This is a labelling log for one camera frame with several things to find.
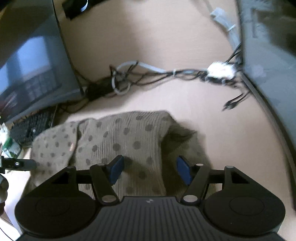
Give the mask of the brown polka dot knit sweater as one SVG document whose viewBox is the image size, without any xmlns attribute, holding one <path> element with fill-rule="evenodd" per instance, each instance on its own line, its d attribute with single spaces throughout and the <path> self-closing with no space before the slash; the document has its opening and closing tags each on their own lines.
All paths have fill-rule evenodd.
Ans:
<svg viewBox="0 0 296 241">
<path fill-rule="evenodd" d="M 116 156 L 125 168 L 113 190 L 124 196 L 181 197 L 186 186 L 177 173 L 177 157 L 210 165 L 197 131 L 178 123 L 166 111 L 132 111 L 101 119 L 63 123 L 39 134 L 32 143 L 28 189 L 33 190 L 67 166 L 87 170 L 109 164 Z"/>
</svg>

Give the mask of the green lid glass jar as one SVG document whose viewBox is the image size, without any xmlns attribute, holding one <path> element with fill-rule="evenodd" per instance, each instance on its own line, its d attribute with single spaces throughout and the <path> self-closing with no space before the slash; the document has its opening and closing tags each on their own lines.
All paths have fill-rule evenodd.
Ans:
<svg viewBox="0 0 296 241">
<path fill-rule="evenodd" d="M 1 137 L 1 144 L 3 152 L 9 158 L 17 158 L 22 151 L 21 145 L 11 137 Z"/>
</svg>

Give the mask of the black keyboard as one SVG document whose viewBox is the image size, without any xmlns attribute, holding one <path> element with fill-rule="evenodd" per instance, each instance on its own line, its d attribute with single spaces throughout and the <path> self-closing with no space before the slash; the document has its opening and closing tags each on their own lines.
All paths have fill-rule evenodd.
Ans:
<svg viewBox="0 0 296 241">
<path fill-rule="evenodd" d="M 23 147 L 31 146 L 39 134 L 52 127 L 54 117 L 54 112 L 49 110 L 34 113 L 14 123 L 10 130 L 10 136 Z"/>
</svg>

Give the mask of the black power adapter brick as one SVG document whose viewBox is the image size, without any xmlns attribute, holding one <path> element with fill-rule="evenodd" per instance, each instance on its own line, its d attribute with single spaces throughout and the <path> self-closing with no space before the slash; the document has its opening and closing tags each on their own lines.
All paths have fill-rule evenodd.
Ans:
<svg viewBox="0 0 296 241">
<path fill-rule="evenodd" d="M 113 88 L 111 85 L 111 79 L 104 78 L 98 82 L 89 84 L 85 90 L 85 97 L 89 101 L 94 101 L 112 92 L 113 92 Z"/>
</svg>

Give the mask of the black computer monitor left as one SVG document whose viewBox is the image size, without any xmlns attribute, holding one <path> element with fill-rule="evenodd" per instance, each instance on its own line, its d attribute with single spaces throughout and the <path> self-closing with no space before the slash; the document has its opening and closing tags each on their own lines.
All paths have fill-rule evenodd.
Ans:
<svg viewBox="0 0 296 241">
<path fill-rule="evenodd" d="M 8 1 L 1 10 L 1 123 L 81 97 L 53 1 Z"/>
</svg>

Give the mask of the black computer monitor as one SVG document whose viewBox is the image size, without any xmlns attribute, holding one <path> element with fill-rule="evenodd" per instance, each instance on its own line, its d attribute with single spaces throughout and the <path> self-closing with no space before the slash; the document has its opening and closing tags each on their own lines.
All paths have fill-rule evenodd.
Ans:
<svg viewBox="0 0 296 241">
<path fill-rule="evenodd" d="M 274 119 L 295 197 L 295 1 L 237 1 L 242 69 Z"/>
<path fill-rule="evenodd" d="M 1 123 L 81 97 L 53 1 L 8 1 L 1 10 Z"/>
</svg>

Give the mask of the black computer monitor right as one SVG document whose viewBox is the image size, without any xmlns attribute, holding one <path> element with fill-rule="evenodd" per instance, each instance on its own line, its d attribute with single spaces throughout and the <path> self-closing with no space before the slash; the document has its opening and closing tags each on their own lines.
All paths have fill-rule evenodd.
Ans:
<svg viewBox="0 0 296 241">
<path fill-rule="evenodd" d="M 237 1 L 242 69 L 274 119 L 295 197 L 295 1 Z"/>
</svg>

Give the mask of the black wall power strip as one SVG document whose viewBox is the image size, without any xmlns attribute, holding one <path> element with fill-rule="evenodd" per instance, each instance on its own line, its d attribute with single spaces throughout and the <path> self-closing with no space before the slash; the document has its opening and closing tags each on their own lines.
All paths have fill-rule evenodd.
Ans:
<svg viewBox="0 0 296 241">
<path fill-rule="evenodd" d="M 94 6 L 105 1 L 106 0 L 66 0 L 62 3 L 62 8 L 66 18 L 73 20 L 84 12 L 92 9 Z"/>
</svg>

